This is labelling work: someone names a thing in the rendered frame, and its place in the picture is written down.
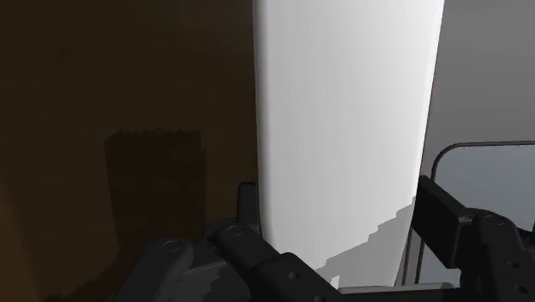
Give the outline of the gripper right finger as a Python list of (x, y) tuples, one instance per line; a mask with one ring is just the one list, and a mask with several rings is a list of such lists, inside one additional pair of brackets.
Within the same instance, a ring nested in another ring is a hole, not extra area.
[(441, 302), (535, 302), (535, 257), (510, 219), (467, 208), (421, 176), (412, 228), (444, 267), (461, 271)]

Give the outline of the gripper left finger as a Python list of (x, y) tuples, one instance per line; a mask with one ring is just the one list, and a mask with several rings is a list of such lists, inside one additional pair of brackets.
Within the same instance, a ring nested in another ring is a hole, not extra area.
[(148, 244), (111, 302), (343, 302), (296, 255), (258, 233), (256, 186), (241, 183), (237, 216), (207, 225), (201, 243)]

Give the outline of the grey rounded panel, dark rim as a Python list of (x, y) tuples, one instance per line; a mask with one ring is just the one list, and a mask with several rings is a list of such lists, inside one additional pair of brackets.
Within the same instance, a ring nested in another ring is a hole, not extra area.
[[(429, 176), (469, 208), (509, 218), (535, 235), (535, 141), (460, 142), (444, 148)], [(446, 269), (423, 240), (411, 232), (402, 284), (460, 284), (460, 271)]]

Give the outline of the white rounded furniture piece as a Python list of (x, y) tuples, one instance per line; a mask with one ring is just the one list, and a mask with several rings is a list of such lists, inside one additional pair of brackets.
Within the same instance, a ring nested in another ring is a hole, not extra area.
[(253, 0), (263, 238), (329, 284), (391, 287), (444, 0)]

